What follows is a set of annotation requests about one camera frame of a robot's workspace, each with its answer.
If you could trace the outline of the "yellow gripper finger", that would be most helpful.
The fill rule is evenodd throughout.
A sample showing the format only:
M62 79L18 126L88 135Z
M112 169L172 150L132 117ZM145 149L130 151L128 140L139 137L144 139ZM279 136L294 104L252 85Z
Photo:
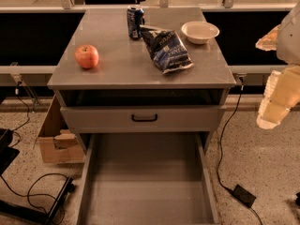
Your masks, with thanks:
M278 29L279 26L275 26L256 42L255 47L266 52L275 51L277 49Z
M300 67L273 70L268 77L259 108L257 125L262 129L278 126L291 108L300 102Z

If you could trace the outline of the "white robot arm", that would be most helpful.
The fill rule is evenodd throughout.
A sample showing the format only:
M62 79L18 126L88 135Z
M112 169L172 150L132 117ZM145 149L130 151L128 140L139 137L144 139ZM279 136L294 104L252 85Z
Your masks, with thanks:
M288 64L268 77L256 120L260 128L272 129L300 102L300 2L255 47L275 51L277 58Z

